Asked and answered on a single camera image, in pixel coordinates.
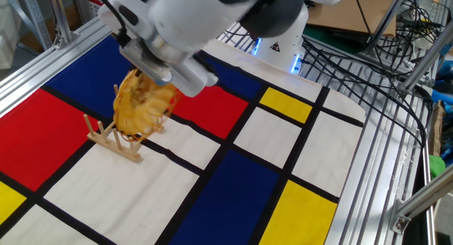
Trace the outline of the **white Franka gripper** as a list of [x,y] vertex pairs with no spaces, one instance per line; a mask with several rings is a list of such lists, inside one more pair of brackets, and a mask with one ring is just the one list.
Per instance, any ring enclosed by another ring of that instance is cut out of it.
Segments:
[[217,83],[194,54],[219,33],[217,0],[101,0],[98,15],[120,53],[159,86],[186,96]]

